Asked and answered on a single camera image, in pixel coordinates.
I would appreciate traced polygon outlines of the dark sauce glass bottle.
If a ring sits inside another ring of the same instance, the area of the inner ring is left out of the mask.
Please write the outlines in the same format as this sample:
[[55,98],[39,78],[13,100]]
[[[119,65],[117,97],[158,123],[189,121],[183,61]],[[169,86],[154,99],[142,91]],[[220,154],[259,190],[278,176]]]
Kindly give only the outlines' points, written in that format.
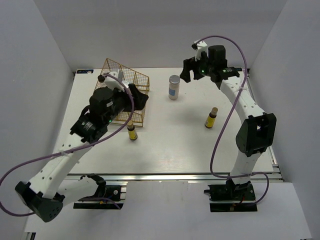
[[106,79],[106,77],[103,76],[103,75],[99,75],[99,76],[97,77],[97,80],[98,80],[100,83],[103,83],[103,82],[105,81],[105,79]]

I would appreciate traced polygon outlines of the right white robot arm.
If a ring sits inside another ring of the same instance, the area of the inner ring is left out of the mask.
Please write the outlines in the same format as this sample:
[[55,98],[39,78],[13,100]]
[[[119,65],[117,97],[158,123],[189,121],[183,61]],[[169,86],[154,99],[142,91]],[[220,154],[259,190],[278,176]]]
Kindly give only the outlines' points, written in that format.
[[196,55],[183,61],[180,78],[186,83],[209,77],[233,104],[241,121],[235,142],[238,148],[233,169],[225,185],[213,187],[210,195],[214,200],[236,200],[249,190],[251,175],[257,160],[272,145],[276,116],[266,113],[245,88],[239,70],[227,66],[226,49],[222,45],[208,46],[204,41],[194,43]]

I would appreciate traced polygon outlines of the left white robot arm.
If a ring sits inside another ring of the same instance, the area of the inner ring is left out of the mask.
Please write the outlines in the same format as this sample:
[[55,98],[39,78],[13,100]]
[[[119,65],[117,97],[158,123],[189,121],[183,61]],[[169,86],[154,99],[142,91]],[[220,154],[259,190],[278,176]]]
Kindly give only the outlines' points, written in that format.
[[57,156],[28,182],[20,181],[15,191],[23,203],[43,222],[52,221],[63,207],[79,200],[97,201],[106,194],[106,181],[95,173],[75,183],[61,183],[79,160],[107,133],[108,125],[121,113],[141,111],[149,97],[130,83],[129,92],[97,88],[62,144]]

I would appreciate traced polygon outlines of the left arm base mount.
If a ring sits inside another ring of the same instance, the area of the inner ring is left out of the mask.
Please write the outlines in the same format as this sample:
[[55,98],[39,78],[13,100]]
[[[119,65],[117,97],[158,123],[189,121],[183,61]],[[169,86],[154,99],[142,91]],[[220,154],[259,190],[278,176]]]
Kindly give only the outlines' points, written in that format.
[[80,200],[73,204],[77,210],[121,210],[126,198],[127,186],[124,184],[106,184],[103,196],[93,195],[89,198],[98,200]]

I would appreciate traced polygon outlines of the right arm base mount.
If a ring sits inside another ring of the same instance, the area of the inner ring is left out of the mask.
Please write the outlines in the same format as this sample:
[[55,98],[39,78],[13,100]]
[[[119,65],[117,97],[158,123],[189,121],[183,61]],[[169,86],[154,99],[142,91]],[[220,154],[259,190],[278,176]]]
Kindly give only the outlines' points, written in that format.
[[211,213],[257,212],[256,195],[252,184],[247,189],[233,190],[226,184],[211,184],[203,191],[209,197]]

